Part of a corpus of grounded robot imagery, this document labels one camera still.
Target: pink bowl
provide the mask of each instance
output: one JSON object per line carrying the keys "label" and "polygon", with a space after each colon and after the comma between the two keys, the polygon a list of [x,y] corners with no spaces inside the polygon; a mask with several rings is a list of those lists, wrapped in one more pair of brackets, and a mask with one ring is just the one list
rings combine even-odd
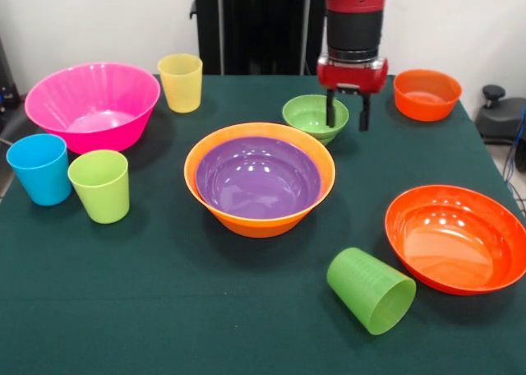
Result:
{"label": "pink bowl", "polygon": [[77,65],[46,77],[27,95],[27,116],[69,150],[124,150],[141,137],[160,95],[147,71],[113,62]]}

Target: cup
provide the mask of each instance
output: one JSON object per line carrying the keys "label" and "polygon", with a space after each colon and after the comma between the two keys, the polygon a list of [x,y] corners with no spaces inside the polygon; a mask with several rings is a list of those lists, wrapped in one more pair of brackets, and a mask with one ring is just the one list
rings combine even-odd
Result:
{"label": "cup", "polygon": [[22,138],[7,151],[7,162],[37,205],[57,205],[72,193],[67,146],[61,137],[35,134]]}
{"label": "cup", "polygon": [[358,248],[331,262],[327,281],[367,330],[377,336],[393,328],[413,303],[413,279]]}
{"label": "cup", "polygon": [[119,152],[85,153],[72,162],[67,176],[94,222],[115,223],[130,210],[128,161]]}
{"label": "cup", "polygon": [[201,105],[203,62],[191,54],[171,54],[157,64],[168,106],[189,113]]}

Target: cable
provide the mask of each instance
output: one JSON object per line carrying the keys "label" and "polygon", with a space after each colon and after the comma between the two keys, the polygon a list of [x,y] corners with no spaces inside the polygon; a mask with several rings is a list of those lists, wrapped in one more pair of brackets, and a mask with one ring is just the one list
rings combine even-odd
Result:
{"label": "cable", "polygon": [[516,202],[519,202],[520,203],[520,210],[523,212],[523,215],[526,216],[526,205],[524,204],[526,202],[526,198],[522,198],[519,194],[519,192],[517,191],[517,189],[515,188],[515,186],[509,182],[508,183],[508,188],[510,189],[510,191],[513,192],[517,195],[517,197],[515,198],[515,196],[513,197],[514,200]]}
{"label": "cable", "polygon": [[7,139],[0,138],[0,143],[3,143],[4,145],[12,146],[13,143],[9,142]]}
{"label": "cable", "polygon": [[513,189],[512,189],[513,185],[511,184],[511,179],[513,178],[513,174],[515,172],[514,158],[515,158],[515,153],[517,151],[517,146],[519,145],[519,141],[524,134],[524,119],[525,118],[526,118],[526,106],[523,107],[523,111],[520,115],[520,123],[519,123],[519,130],[517,131],[517,136],[515,137],[513,144],[510,147],[510,151],[508,151],[508,155],[506,156],[506,161],[504,163],[504,168],[502,169],[502,176],[504,177],[504,181],[511,192],[513,192]]}

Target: white wall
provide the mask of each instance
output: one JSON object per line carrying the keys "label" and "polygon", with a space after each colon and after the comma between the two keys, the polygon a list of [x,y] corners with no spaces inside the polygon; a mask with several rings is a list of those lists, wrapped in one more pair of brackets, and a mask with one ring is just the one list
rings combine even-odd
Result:
{"label": "white wall", "polygon": [[[152,72],[168,53],[197,53],[192,0],[0,0],[0,34],[18,86],[97,60]],[[488,82],[526,96],[526,0],[388,0],[381,52],[391,73],[429,67],[456,77],[476,111]]]}
{"label": "white wall", "polygon": [[437,69],[464,88],[470,114],[495,82],[526,96],[526,0],[387,0],[381,52],[390,72]]}
{"label": "white wall", "polygon": [[0,0],[0,36],[20,91],[77,63],[116,61],[152,72],[198,53],[193,0]]}

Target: green bowl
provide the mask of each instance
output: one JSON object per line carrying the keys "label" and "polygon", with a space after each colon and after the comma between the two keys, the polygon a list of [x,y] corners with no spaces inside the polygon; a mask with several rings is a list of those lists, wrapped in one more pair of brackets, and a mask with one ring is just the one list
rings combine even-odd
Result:
{"label": "green bowl", "polygon": [[300,95],[292,98],[283,107],[283,119],[289,126],[311,134],[327,145],[345,127],[349,113],[347,107],[335,99],[335,126],[328,127],[326,99],[324,95]]}

